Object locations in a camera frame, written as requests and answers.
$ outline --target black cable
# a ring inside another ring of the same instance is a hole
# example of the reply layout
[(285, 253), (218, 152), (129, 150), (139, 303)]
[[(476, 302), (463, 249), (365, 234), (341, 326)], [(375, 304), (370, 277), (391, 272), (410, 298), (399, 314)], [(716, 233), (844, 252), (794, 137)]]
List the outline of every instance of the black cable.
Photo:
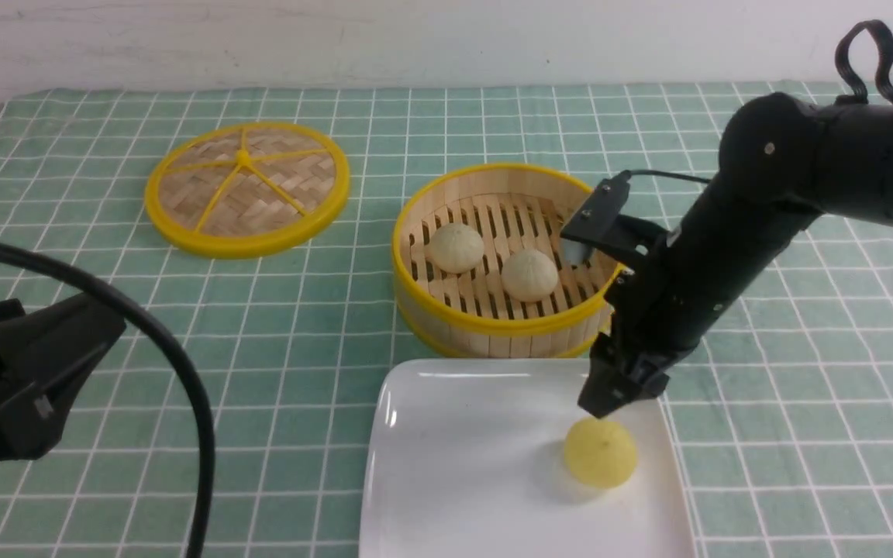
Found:
[(195, 371), (195, 365), (191, 364), (191, 358), (188, 358), (181, 344), (163, 324), (129, 297), (95, 275), (56, 259), (1, 243), (0, 264), (20, 267), (57, 279), (112, 308), (149, 336), (174, 368), (174, 373), (188, 395), (191, 410), (195, 413), (195, 424), (198, 425), (198, 490), (195, 494), (195, 514), (191, 517), (191, 532), (188, 533), (188, 551), (185, 555), (187, 558), (201, 557), (202, 547), (205, 545), (205, 531), (209, 529), (209, 509), (212, 508), (215, 433), (209, 395), (205, 392), (205, 386), (202, 385), (198, 372)]
[(712, 183), (712, 181), (703, 177), (692, 176), (692, 174), (668, 173), (666, 170), (627, 170), (626, 172), (632, 177), (665, 177), (665, 179), (697, 181), (701, 184)]

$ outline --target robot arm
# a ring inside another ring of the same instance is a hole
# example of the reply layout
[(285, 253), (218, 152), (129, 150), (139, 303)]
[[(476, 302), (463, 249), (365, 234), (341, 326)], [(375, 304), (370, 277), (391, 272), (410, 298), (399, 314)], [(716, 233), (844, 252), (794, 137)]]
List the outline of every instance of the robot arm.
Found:
[(568, 259), (599, 250), (630, 269), (605, 293), (615, 317), (591, 348), (578, 399), (585, 411), (600, 418), (663, 393), (667, 370), (819, 216), (893, 226), (893, 106), (868, 105), (846, 58), (864, 29), (881, 53), (878, 90), (893, 104), (890, 31), (862, 22), (836, 51), (853, 95), (826, 107), (784, 93), (747, 102), (722, 135), (719, 172), (673, 230), (619, 214), (630, 172), (599, 184), (567, 220)]

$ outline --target white plate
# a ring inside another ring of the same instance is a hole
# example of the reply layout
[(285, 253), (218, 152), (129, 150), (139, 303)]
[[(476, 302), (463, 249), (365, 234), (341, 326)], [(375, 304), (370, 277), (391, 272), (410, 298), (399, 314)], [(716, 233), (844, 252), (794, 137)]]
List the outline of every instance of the white plate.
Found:
[(360, 558), (688, 558), (694, 538), (656, 401), (614, 418), (640, 463), (612, 491), (560, 460), (588, 361), (412, 360), (381, 390)]

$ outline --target black clamp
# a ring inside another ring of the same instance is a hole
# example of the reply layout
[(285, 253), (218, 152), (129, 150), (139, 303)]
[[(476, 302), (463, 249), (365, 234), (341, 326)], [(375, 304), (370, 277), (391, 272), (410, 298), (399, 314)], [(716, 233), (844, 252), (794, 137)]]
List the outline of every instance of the black clamp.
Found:
[(60, 442), (81, 386), (125, 329), (84, 294), (29, 315), (0, 301), (0, 462), (39, 459)]

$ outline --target bamboo steamer lid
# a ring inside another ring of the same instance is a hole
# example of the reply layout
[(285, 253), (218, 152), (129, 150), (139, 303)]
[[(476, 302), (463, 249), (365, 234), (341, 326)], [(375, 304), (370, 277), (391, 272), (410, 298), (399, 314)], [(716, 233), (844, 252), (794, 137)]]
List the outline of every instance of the bamboo steamer lid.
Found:
[(343, 151), (286, 122), (221, 128), (177, 148), (147, 184), (148, 216), (169, 243), (205, 257), (262, 257), (304, 243), (350, 194)]

